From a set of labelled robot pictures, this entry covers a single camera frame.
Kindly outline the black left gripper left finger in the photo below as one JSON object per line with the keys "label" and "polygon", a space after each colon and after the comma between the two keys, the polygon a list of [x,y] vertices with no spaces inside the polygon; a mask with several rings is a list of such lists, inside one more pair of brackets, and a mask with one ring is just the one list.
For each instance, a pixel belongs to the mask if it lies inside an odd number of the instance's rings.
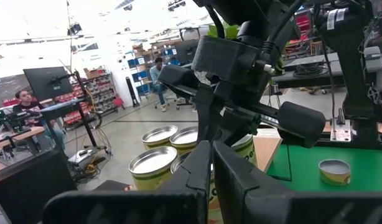
{"label": "black left gripper left finger", "polygon": [[172,177],[162,184],[162,224],[207,224],[212,149],[201,141]]}

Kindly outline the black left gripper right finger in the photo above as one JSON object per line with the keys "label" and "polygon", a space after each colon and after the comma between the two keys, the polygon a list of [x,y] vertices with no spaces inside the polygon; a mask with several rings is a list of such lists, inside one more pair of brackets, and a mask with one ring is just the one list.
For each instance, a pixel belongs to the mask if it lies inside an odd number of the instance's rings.
{"label": "black left gripper right finger", "polygon": [[222,142],[213,143],[215,187],[224,224],[286,224],[283,183],[265,174]]}

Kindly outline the tall green pears can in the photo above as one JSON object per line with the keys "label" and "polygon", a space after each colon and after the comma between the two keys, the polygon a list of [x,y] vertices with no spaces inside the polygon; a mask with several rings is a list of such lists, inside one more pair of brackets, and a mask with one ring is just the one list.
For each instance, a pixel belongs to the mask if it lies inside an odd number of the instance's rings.
{"label": "tall green pears can", "polygon": [[234,143],[231,148],[250,163],[255,166],[258,165],[252,134],[245,135],[239,141]]}

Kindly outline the tall can orange label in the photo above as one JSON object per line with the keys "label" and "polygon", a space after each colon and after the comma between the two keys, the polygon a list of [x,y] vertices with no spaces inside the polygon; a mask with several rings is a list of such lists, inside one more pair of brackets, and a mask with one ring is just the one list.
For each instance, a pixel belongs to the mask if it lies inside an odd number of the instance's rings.
{"label": "tall can orange label", "polygon": [[171,145],[176,148],[178,155],[185,154],[192,151],[197,145],[198,127],[192,126],[181,129],[173,134],[169,141]]}

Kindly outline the tall can yellow label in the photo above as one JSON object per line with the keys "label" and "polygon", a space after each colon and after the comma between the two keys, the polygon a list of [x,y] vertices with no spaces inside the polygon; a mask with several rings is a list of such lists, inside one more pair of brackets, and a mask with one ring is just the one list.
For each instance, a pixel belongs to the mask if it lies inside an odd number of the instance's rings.
{"label": "tall can yellow label", "polygon": [[135,157],[129,171],[138,190],[154,190],[172,175],[170,166],[178,157],[174,147],[162,146]]}

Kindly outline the tall can red label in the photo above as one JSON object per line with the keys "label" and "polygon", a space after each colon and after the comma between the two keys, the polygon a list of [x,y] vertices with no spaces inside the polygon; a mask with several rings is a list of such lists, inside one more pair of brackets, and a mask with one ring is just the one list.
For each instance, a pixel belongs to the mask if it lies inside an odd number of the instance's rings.
{"label": "tall can red label", "polygon": [[163,126],[153,129],[143,135],[143,145],[147,151],[157,147],[171,146],[170,137],[178,130],[177,126]]}

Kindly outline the short mushroom can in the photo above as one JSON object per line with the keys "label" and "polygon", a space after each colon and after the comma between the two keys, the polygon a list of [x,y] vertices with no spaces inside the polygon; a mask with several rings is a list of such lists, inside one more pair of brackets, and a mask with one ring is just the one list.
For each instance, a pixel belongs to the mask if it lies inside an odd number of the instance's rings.
{"label": "short mushroom can", "polygon": [[351,168],[346,162],[339,159],[326,159],[318,164],[320,179],[323,183],[332,186],[346,186],[351,182]]}

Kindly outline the black equipment cart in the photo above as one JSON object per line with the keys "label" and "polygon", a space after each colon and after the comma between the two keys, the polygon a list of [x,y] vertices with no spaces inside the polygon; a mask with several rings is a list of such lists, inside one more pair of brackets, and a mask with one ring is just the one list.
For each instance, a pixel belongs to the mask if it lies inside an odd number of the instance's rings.
{"label": "black equipment cart", "polygon": [[[344,87],[345,82],[342,75],[342,69],[338,61],[337,53],[328,54],[328,59],[330,61],[333,82],[334,85]],[[324,56],[318,55],[313,57],[299,58],[291,62],[291,64],[301,64],[307,62],[324,62]],[[293,76],[293,71],[287,71],[284,75],[278,77],[272,77],[274,83],[278,84],[279,88],[297,88],[297,87],[310,87],[310,86],[330,86],[330,75],[324,71],[323,74],[319,76],[307,76],[302,78],[297,78]]]}

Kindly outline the black floor-standing tower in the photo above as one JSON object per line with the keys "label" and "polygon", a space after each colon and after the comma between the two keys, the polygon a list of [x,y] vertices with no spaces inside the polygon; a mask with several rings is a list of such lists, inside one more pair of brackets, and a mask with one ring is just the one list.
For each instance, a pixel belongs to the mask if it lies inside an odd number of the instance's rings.
{"label": "black floor-standing tower", "polygon": [[136,98],[136,94],[134,92],[134,89],[133,89],[133,86],[132,86],[132,83],[131,83],[129,77],[126,77],[126,83],[127,83],[127,86],[128,86],[129,93],[131,95],[131,99],[132,99],[132,103],[133,103],[133,108],[140,106],[140,104],[139,104],[139,102],[138,102],[138,100]]}

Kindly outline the green table mat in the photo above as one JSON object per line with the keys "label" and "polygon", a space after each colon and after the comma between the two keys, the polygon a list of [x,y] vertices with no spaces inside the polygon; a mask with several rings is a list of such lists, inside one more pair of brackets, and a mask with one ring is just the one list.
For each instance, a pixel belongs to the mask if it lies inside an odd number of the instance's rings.
{"label": "green table mat", "polygon": [[[340,159],[350,165],[351,182],[343,187],[323,183],[319,162],[325,159]],[[382,191],[382,151],[282,145],[267,174],[281,178],[293,190]]]}

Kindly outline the blue storage bins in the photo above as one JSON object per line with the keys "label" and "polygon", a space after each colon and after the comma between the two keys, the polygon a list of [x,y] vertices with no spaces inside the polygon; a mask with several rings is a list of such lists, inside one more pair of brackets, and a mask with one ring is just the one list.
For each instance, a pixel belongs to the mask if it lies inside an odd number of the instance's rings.
{"label": "blue storage bins", "polygon": [[136,57],[128,60],[136,90],[140,96],[147,96],[151,93],[151,80],[149,69],[144,57]]}

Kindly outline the black monitor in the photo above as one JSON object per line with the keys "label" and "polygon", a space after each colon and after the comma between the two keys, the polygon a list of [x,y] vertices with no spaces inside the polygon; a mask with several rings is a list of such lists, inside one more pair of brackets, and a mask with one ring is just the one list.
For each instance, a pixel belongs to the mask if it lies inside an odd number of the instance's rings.
{"label": "black monitor", "polygon": [[68,73],[63,67],[23,69],[33,94],[38,101],[44,101],[73,91]]}

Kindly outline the wooden desk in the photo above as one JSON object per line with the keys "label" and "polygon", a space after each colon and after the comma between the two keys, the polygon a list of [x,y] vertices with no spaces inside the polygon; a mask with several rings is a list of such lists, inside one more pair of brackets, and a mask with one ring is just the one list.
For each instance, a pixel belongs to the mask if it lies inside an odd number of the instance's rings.
{"label": "wooden desk", "polygon": [[10,142],[8,139],[5,139],[5,137],[10,137],[13,139],[14,142],[17,141],[23,141],[26,139],[32,139],[33,136],[36,136],[38,134],[43,134],[45,129],[43,127],[31,127],[21,133],[2,133],[0,134],[0,148],[3,148],[4,146],[10,145]]}

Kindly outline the black aluminium frame rail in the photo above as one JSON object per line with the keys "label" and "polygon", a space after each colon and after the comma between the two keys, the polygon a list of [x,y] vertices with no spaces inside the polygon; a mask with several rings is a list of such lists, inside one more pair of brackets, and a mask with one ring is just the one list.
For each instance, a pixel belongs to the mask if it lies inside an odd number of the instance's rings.
{"label": "black aluminium frame rail", "polygon": [[382,151],[382,141],[375,142],[360,142],[360,141],[330,141],[328,139],[320,139],[316,146],[319,147],[341,147],[348,149],[366,149],[366,150],[379,150]]}

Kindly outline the silver mounting bracket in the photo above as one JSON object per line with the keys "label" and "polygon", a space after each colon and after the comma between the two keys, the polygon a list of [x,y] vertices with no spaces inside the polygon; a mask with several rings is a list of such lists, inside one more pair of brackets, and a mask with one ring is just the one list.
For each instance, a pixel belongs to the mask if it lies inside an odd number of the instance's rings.
{"label": "silver mounting bracket", "polygon": [[351,135],[351,121],[346,119],[345,113],[342,108],[338,109],[338,115],[330,120],[331,131],[330,140],[335,142],[350,142]]}

